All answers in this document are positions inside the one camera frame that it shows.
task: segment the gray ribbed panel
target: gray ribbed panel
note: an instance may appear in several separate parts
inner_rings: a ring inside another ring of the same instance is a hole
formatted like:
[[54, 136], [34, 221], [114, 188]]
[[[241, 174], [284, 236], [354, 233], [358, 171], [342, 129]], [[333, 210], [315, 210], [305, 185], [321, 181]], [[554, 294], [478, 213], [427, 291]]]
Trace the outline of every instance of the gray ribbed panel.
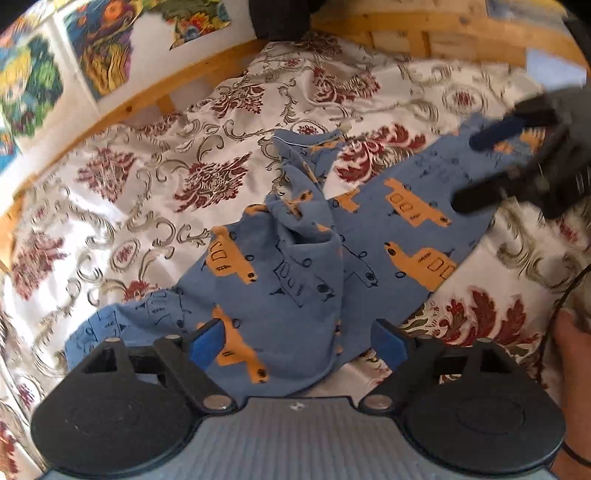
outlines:
[[[50, 473], [47, 480], [65, 480]], [[460, 480], [425, 460], [386, 418], [345, 398], [254, 398], [239, 413], [207, 419], [189, 445], [134, 480]], [[546, 471], [524, 480], [554, 478]]]

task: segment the wooden headboard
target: wooden headboard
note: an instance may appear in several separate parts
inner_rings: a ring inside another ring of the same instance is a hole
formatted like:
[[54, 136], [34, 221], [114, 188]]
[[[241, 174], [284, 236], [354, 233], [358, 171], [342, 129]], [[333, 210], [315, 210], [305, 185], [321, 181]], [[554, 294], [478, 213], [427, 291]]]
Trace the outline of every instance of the wooden headboard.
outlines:
[[[409, 11], [330, 19], [324, 17], [321, 11], [313, 18], [312, 26], [316, 30], [323, 30], [368, 47], [406, 52], [415, 58], [452, 55], [462, 60], [501, 62], [524, 67], [526, 50], [536, 48], [584, 66], [591, 72], [576, 43], [564, 33], [533, 24], [499, 21], [486, 16]], [[447, 39], [448, 48], [444, 48], [446, 45], [442, 41], [443, 35]], [[455, 41], [462, 46], [461, 51], [449, 49], [450, 38], [452, 43]], [[152, 85], [104, 116], [91, 129], [76, 138], [44, 171], [30, 177], [15, 195], [10, 210], [0, 218], [0, 269], [8, 272], [11, 266], [14, 246], [12, 231], [20, 218], [23, 191], [62, 156], [85, 138], [126, 120], [149, 105], [157, 105], [163, 115], [172, 112], [174, 104], [169, 93], [196, 79], [205, 79], [214, 88], [221, 81], [236, 76], [264, 45], [265, 42], [260, 40], [237, 45]]]

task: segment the white wall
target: white wall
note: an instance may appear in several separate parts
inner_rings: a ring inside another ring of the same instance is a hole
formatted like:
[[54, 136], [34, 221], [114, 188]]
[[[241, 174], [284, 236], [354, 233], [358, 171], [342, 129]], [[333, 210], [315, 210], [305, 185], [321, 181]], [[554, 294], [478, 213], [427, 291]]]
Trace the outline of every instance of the white wall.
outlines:
[[12, 194], [27, 177], [40, 172], [64, 148], [101, 117], [124, 101], [184, 67], [217, 52], [255, 38], [248, 12], [248, 0], [223, 0], [231, 24], [170, 50], [174, 26], [159, 13], [144, 13], [131, 34], [134, 48], [129, 81], [96, 103], [79, 70], [62, 19], [86, 0], [74, 2], [38, 29], [50, 39], [64, 82], [64, 93], [33, 139], [18, 139], [22, 154], [0, 174], [0, 212], [12, 203]]

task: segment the black plastic disc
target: black plastic disc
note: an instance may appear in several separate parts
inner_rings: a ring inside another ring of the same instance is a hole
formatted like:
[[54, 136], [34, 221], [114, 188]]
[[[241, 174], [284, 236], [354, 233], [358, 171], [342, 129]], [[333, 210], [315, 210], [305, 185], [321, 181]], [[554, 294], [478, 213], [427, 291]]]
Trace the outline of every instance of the black plastic disc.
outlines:
[[546, 465], [564, 434], [564, 420], [551, 398], [514, 375], [439, 385], [405, 410], [403, 422], [426, 456], [483, 476]]
[[161, 462], [190, 428], [180, 395], [134, 377], [98, 373], [64, 380], [35, 411], [31, 435], [52, 468], [96, 478]]

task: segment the floral bedspread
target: floral bedspread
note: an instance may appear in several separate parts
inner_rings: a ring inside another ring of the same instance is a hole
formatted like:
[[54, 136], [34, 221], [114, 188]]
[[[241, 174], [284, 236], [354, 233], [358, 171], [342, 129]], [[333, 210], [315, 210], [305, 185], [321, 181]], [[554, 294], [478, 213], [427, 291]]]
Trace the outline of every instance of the floral bedspread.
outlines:
[[[212, 95], [155, 125], [117, 125], [86, 140], [27, 197], [0, 310], [0, 471], [40, 474], [28, 432], [35, 406], [65, 375], [63, 345], [100, 306], [172, 286], [205, 252], [210, 228], [288, 188], [276, 128], [336, 128], [346, 147], [327, 197], [354, 189], [454, 131], [473, 112], [501, 116], [538, 87], [520, 70], [406, 61], [313, 34], [269, 44]], [[543, 134], [529, 132], [532, 146]], [[495, 338], [533, 363], [553, 302], [585, 264], [591, 213], [545, 223], [508, 202], [473, 255], [407, 328], [449, 343]], [[388, 375], [371, 351], [313, 394], [361, 398]], [[558, 386], [557, 370], [544, 376]]]

